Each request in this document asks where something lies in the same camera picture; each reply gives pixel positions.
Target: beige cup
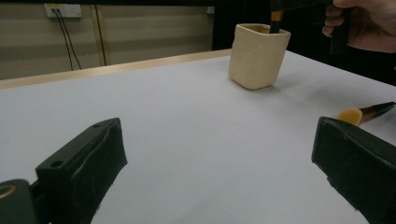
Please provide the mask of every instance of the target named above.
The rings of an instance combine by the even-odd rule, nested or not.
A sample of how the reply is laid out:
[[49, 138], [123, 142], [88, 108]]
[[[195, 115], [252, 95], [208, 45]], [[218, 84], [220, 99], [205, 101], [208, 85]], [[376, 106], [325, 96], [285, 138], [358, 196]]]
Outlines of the beige cup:
[[229, 76], [249, 90], [275, 83], [289, 44], [290, 33], [269, 34], [264, 24], [238, 24], [231, 51]]

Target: electrical outlet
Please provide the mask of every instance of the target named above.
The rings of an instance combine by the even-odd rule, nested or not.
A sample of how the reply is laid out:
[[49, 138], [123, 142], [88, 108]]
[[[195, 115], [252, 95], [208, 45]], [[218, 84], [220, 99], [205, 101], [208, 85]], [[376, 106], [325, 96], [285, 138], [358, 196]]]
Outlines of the electrical outlet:
[[78, 4], [44, 4], [48, 18], [56, 18], [54, 10], [57, 10], [63, 18], [80, 18], [81, 6]]

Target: tabletop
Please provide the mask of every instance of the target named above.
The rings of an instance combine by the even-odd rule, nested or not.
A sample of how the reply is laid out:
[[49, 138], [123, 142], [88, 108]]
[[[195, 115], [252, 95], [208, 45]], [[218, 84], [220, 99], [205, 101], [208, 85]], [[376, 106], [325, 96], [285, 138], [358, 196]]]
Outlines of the tabletop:
[[[318, 118], [396, 89], [287, 51], [275, 85], [248, 91], [229, 52], [0, 82], [0, 182], [32, 183], [80, 132], [120, 118], [129, 164], [92, 223], [367, 223], [311, 161]], [[395, 121], [361, 128], [395, 145]]]

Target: white surface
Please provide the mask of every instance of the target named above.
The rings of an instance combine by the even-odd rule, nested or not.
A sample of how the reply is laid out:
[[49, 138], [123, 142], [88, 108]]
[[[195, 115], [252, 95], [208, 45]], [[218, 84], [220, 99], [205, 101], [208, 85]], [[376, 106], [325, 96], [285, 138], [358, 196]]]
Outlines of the white surface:
[[[93, 223], [367, 223], [311, 162], [319, 116], [396, 89], [287, 52], [246, 91], [229, 57], [0, 91], [0, 181], [25, 178], [77, 134], [119, 117], [129, 164]], [[361, 127], [395, 145], [396, 110]]]

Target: table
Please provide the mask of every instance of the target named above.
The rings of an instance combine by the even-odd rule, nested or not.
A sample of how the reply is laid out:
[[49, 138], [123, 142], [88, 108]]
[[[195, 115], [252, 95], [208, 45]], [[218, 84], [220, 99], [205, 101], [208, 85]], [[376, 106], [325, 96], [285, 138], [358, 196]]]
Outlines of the table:
[[[247, 91], [229, 54], [1, 81], [0, 181], [32, 183], [50, 154], [118, 117], [129, 164], [92, 223], [367, 223], [311, 162], [316, 126], [396, 89], [287, 52], [273, 87]], [[361, 127], [395, 145], [395, 121]]]

